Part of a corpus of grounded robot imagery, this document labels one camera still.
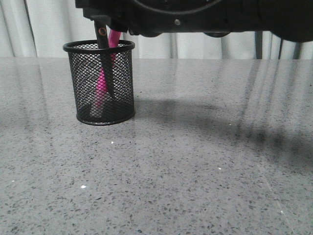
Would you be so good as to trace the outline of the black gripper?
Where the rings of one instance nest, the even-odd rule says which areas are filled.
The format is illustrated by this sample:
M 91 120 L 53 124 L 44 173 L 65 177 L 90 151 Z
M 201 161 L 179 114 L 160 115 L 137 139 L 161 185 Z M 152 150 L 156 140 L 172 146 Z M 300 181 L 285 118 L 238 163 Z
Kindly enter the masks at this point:
M 232 32 L 270 31 L 291 42 L 313 39 L 310 0 L 78 0 L 75 6 L 85 18 L 145 37 L 191 32 L 223 37 Z

